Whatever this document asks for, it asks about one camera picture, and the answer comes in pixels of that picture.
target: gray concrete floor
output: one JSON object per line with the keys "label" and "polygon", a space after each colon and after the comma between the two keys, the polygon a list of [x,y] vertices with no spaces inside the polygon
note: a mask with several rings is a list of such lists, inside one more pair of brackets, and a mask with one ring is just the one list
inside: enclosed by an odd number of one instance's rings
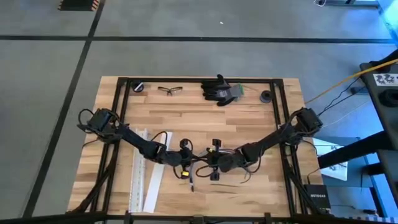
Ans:
{"label": "gray concrete floor", "polygon": [[[0,35],[87,35],[94,12],[60,12],[55,1],[6,0]],[[107,1],[96,35],[379,38],[389,33],[375,9],[316,7],[312,1]],[[83,42],[0,40],[0,219],[21,215],[51,137]],[[77,113],[92,108],[101,76],[297,77],[306,100],[379,60],[391,44],[93,42],[34,215],[63,213],[84,133]],[[307,105],[321,111],[344,84]],[[322,115],[319,135],[366,137],[380,129],[368,96]],[[370,121],[362,122],[367,114]]]}

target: black glove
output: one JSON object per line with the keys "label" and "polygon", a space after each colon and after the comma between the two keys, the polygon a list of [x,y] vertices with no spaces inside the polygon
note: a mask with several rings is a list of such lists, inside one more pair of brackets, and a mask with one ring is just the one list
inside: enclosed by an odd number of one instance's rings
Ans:
{"label": "black glove", "polygon": [[241,85],[230,86],[220,74],[215,81],[203,81],[200,86],[205,100],[218,101],[217,106],[225,106],[237,100],[242,94]]}

